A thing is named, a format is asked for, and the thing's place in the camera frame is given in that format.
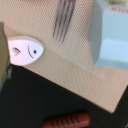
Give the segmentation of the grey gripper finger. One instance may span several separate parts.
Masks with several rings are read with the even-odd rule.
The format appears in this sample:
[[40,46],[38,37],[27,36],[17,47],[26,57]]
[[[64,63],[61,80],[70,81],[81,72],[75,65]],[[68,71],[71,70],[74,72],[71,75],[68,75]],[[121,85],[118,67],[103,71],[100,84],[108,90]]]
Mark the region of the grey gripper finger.
[[0,22],[0,91],[7,79],[11,78],[12,67],[7,38],[4,32],[4,23]]

